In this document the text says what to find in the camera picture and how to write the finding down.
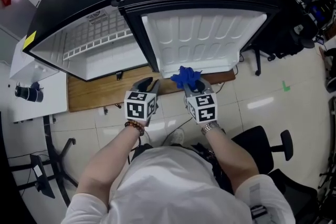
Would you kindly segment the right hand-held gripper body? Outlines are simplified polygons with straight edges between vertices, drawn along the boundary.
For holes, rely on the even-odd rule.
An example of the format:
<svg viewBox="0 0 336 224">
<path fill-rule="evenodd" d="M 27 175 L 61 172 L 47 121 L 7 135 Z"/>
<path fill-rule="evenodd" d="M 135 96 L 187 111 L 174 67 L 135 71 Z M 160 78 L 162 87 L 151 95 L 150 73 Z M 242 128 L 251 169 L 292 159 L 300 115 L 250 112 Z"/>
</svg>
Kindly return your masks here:
<svg viewBox="0 0 336 224">
<path fill-rule="evenodd" d="M 218 118 L 218 104 L 215 92 L 205 91 L 187 92 L 185 91 L 184 103 L 190 116 L 197 124 L 215 121 Z"/>
</svg>

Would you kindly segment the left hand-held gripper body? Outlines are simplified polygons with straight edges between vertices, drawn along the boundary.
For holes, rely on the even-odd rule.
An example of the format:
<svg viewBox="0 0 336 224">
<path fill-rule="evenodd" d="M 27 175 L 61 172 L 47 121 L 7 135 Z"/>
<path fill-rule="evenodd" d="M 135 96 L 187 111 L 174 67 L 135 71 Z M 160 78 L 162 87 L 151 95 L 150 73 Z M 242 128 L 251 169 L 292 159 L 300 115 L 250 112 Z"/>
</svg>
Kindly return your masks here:
<svg viewBox="0 0 336 224">
<path fill-rule="evenodd" d="M 150 119 L 158 108 L 155 93 L 127 91 L 124 97 L 125 117 L 128 120 L 143 121 L 149 125 Z"/>
</svg>

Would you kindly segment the blue cleaning cloth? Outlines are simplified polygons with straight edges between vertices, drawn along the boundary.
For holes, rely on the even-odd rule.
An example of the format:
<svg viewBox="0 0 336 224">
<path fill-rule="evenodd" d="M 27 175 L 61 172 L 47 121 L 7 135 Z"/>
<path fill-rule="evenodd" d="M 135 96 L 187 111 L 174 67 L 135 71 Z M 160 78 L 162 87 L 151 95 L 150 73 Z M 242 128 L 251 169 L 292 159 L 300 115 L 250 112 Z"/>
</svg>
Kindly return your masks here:
<svg viewBox="0 0 336 224">
<path fill-rule="evenodd" d="M 191 90 L 195 90 L 196 82 L 200 78 L 200 71 L 194 71 L 191 67 L 184 66 L 180 66 L 179 74 L 174 74 L 170 77 L 170 79 L 176 83 L 176 87 L 183 90 L 185 84 L 188 84 Z"/>
</svg>

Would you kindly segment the white fridge door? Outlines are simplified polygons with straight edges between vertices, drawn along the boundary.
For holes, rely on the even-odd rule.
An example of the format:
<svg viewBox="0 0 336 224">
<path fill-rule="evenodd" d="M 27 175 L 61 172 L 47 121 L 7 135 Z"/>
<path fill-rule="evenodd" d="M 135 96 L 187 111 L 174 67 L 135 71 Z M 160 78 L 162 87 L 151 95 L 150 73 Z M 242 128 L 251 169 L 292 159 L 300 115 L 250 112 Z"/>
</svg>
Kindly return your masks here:
<svg viewBox="0 0 336 224">
<path fill-rule="evenodd" d="M 279 5 L 275 0 L 122 0 L 118 9 L 151 69 L 169 78 L 180 67 L 232 70 Z"/>
</svg>

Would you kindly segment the person's left forearm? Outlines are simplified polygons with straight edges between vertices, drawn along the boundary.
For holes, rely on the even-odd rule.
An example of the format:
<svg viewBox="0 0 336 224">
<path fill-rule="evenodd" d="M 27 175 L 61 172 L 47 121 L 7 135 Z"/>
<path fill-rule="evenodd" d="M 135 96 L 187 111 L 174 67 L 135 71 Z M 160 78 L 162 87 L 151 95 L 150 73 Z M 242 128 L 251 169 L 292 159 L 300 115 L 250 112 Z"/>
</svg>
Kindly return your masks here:
<svg viewBox="0 0 336 224">
<path fill-rule="evenodd" d="M 121 173 L 129 153 L 144 130 L 146 123 L 129 125 L 97 152 L 80 177 L 77 194 L 90 194 L 109 205 L 110 189 Z"/>
</svg>

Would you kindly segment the silver wristwatch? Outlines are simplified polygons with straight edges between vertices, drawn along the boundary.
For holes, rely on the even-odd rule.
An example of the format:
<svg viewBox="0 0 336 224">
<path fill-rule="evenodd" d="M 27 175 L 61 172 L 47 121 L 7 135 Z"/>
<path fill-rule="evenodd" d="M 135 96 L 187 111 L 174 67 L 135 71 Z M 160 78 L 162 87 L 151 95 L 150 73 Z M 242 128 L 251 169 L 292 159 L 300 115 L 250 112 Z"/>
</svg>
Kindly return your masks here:
<svg viewBox="0 0 336 224">
<path fill-rule="evenodd" d="M 220 125 L 218 124 L 217 121 L 210 121 L 201 128 L 201 132 L 205 136 L 210 130 L 214 128 L 220 129 Z"/>
</svg>

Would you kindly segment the person's white shoe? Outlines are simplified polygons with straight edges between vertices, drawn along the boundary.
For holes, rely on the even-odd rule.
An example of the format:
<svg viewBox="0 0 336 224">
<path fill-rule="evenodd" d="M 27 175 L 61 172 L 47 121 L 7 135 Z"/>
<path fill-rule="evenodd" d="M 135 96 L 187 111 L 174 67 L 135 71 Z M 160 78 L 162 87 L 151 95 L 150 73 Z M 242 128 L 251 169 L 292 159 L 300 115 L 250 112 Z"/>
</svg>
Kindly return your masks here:
<svg viewBox="0 0 336 224">
<path fill-rule="evenodd" d="M 182 129 L 177 129 L 171 136 L 171 145 L 178 144 L 182 145 L 184 143 L 184 131 Z"/>
</svg>

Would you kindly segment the black waist pack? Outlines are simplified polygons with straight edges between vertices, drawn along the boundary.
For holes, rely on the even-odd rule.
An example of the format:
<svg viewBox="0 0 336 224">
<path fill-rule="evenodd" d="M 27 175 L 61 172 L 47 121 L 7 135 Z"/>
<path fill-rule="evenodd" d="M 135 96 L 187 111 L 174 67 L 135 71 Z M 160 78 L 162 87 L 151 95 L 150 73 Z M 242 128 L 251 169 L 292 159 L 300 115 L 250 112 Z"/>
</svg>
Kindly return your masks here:
<svg viewBox="0 0 336 224">
<path fill-rule="evenodd" d="M 230 194 L 233 194 L 231 182 L 229 178 L 227 177 L 227 175 L 222 170 L 221 166 L 219 165 L 219 162 L 215 154 L 211 150 L 207 149 L 201 143 L 191 145 L 191 147 L 195 149 L 198 155 L 200 155 L 203 159 L 205 159 L 207 162 L 209 162 L 212 165 L 213 175 L 219 187 L 229 192 Z"/>
</svg>

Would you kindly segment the black swivel chair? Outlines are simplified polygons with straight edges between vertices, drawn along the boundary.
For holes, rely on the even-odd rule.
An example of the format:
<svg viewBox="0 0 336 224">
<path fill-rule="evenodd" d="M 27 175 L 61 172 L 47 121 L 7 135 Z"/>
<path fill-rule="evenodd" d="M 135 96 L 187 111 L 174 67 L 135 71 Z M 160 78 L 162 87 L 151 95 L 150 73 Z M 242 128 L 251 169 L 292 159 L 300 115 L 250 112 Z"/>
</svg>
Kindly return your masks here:
<svg viewBox="0 0 336 224">
<path fill-rule="evenodd" d="M 317 191 L 295 182 L 281 170 L 274 169 L 273 153 L 283 152 L 286 161 L 293 157 L 293 143 L 290 132 L 284 130 L 281 132 L 280 138 L 280 145 L 270 146 L 264 128 L 256 126 L 235 136 L 233 141 L 252 156 L 261 174 L 266 174 L 272 178 L 289 203 L 296 223 L 313 224 L 318 212 Z"/>
</svg>

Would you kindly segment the white plastic grid shelf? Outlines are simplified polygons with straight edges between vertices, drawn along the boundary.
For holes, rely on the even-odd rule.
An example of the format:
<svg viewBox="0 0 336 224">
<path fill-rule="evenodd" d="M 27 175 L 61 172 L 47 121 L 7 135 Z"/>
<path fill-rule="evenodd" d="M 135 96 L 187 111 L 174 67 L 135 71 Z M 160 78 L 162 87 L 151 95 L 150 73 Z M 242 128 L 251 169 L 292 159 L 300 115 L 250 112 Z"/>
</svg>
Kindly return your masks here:
<svg viewBox="0 0 336 224">
<path fill-rule="evenodd" d="M 111 14 L 100 10 L 87 16 L 87 21 L 68 31 L 63 60 L 69 60 L 86 51 L 132 36 L 119 11 Z"/>
</svg>

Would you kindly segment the person's white shirt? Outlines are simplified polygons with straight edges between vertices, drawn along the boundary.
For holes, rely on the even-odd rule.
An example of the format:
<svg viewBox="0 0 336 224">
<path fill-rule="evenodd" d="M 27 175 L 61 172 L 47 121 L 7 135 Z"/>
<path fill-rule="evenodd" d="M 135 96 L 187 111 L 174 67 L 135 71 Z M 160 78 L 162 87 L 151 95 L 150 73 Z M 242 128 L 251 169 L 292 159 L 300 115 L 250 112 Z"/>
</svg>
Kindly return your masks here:
<svg viewBox="0 0 336 224">
<path fill-rule="evenodd" d="M 61 224 L 296 224 L 267 175 L 244 181 L 234 194 L 219 187 L 212 166 L 178 146 L 144 151 L 132 161 L 105 205 L 73 196 Z"/>
</svg>

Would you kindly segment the black high-back chair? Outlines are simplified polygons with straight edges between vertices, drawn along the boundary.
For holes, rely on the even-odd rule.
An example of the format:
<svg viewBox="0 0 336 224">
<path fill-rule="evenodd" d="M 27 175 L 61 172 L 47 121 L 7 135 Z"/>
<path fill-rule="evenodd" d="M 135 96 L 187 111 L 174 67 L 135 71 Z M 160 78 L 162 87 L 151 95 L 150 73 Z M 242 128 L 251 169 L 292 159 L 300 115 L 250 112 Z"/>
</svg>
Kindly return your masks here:
<svg viewBox="0 0 336 224">
<path fill-rule="evenodd" d="M 279 12 L 249 45 L 256 56 L 256 76 L 261 74 L 260 54 L 267 55 L 268 61 L 295 55 L 303 49 L 314 48 L 314 37 L 318 28 L 309 16 L 308 5 L 302 0 L 275 0 Z"/>
</svg>

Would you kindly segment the black power adapter box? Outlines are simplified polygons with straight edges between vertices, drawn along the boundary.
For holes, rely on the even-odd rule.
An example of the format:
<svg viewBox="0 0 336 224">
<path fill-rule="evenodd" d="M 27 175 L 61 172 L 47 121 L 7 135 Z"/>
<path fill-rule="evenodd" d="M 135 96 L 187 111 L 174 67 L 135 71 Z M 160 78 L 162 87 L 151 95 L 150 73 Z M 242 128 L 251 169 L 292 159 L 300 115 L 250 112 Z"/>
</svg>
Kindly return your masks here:
<svg viewBox="0 0 336 224">
<path fill-rule="evenodd" d="M 46 175 L 44 166 L 50 164 L 50 160 L 42 161 L 39 155 L 30 154 L 31 167 L 36 176 L 35 187 L 43 195 L 55 199 L 54 192 L 50 186 L 50 179 Z"/>
</svg>

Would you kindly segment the white microwave oven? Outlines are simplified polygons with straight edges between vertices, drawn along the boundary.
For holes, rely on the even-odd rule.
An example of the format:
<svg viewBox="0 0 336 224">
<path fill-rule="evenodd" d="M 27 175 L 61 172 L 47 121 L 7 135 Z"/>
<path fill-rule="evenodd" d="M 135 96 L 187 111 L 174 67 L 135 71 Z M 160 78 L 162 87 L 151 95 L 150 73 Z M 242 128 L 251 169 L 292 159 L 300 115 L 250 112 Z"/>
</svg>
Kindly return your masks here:
<svg viewBox="0 0 336 224">
<path fill-rule="evenodd" d="M 23 52 L 25 36 L 16 45 L 10 68 L 10 79 L 32 84 L 57 74 L 59 70 Z"/>
</svg>

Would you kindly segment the yellow warning sticker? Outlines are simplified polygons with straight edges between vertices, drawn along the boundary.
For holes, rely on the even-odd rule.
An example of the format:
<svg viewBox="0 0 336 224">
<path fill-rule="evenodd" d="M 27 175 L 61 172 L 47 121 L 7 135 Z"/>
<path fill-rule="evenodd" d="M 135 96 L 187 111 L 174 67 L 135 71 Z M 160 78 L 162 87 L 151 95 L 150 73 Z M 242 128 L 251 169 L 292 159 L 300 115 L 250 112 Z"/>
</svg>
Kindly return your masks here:
<svg viewBox="0 0 336 224">
<path fill-rule="evenodd" d="M 23 45 L 23 51 L 29 51 L 33 47 L 36 33 L 37 31 L 34 31 L 25 39 Z"/>
</svg>

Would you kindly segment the silver tall fridge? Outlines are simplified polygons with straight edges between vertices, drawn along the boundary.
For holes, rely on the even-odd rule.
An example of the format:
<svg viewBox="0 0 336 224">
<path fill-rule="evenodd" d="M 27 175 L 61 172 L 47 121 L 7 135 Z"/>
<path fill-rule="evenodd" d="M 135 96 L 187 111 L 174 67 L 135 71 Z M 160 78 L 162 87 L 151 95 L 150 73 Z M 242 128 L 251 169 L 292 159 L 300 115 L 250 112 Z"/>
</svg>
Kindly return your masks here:
<svg viewBox="0 0 336 224">
<path fill-rule="evenodd" d="M 17 40 L 26 36 L 36 7 L 29 0 L 12 0 L 10 6 L 0 5 L 0 28 Z"/>
</svg>

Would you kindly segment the black desk frame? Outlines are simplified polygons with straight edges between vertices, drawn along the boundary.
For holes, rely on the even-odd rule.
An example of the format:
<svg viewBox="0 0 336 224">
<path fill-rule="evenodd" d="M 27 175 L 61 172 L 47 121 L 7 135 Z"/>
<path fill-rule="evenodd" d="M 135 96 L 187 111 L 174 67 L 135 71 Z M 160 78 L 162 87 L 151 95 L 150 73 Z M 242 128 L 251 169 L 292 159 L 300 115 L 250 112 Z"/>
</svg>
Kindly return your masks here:
<svg viewBox="0 0 336 224">
<path fill-rule="evenodd" d="M 44 134 L 45 134 L 45 140 L 46 140 L 46 146 L 47 146 L 47 149 L 45 150 L 47 154 L 45 156 L 47 157 L 46 160 L 50 160 L 50 164 L 45 165 L 44 169 L 50 181 L 52 180 L 56 181 L 57 186 L 59 188 L 59 191 L 61 193 L 61 196 L 66 206 L 69 206 L 70 198 L 65 189 L 65 181 L 68 181 L 70 184 L 72 184 L 76 188 L 78 187 L 78 183 L 66 172 L 64 168 L 64 158 L 68 150 L 71 148 L 71 146 L 76 145 L 76 139 L 69 138 L 66 141 L 65 146 L 63 147 L 62 151 L 58 153 L 53 145 L 52 137 L 51 137 L 50 125 L 54 122 L 55 121 L 51 121 L 49 119 L 49 116 L 43 116 Z M 38 152 L 31 153 L 31 154 L 39 155 L 41 157 L 43 155 L 43 152 L 38 151 Z M 18 172 L 18 171 L 27 170 L 27 169 L 29 170 L 30 174 L 34 174 L 31 162 L 29 164 L 12 166 L 9 168 L 11 172 Z M 35 182 L 36 180 L 33 182 L 27 181 L 27 183 L 18 185 L 16 188 L 18 191 L 24 192 L 28 188 L 32 188 L 32 187 L 36 188 Z"/>
</svg>

